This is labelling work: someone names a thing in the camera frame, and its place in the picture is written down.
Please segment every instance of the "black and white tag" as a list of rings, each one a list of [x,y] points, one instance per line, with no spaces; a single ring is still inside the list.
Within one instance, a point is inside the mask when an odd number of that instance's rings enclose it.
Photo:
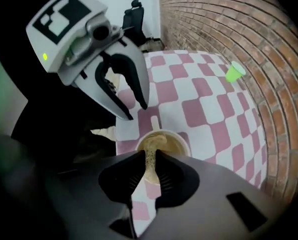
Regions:
[[[64,35],[90,12],[79,0],[56,0],[33,26],[57,45]]]

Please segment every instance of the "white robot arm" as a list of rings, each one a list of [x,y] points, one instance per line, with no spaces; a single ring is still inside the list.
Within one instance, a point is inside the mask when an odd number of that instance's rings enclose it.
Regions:
[[[58,73],[115,116],[133,119],[105,81],[111,67],[122,74],[140,105],[147,109],[149,77],[142,52],[105,17],[97,0],[50,0],[26,27],[43,68]]]

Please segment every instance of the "checkered tablecloth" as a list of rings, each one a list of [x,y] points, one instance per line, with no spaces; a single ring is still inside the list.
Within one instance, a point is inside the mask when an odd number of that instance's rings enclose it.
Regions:
[[[151,117],[157,116],[160,128],[186,140],[192,157],[229,168],[260,187],[267,173],[263,127],[244,84],[226,82],[229,65],[224,58],[204,51],[169,50],[147,53],[145,59],[150,80],[147,110],[135,100],[124,77],[120,79],[118,96],[134,120],[117,119],[117,154],[135,150],[139,139],[152,130]],[[147,182],[138,188],[132,196],[134,221],[136,227],[145,227],[155,214],[146,205],[160,190]]]

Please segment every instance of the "green cup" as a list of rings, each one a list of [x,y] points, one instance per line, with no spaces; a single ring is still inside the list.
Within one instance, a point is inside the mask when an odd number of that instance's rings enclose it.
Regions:
[[[225,78],[229,83],[233,83],[240,77],[245,76],[245,74],[245,69],[236,61],[233,61],[225,75]]]

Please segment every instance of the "office chair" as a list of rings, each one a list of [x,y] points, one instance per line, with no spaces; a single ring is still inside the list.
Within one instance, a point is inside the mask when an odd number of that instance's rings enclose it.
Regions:
[[[131,9],[124,12],[122,28],[126,29],[124,35],[139,47],[146,42],[142,31],[144,8],[139,0],[133,0],[131,6]]]

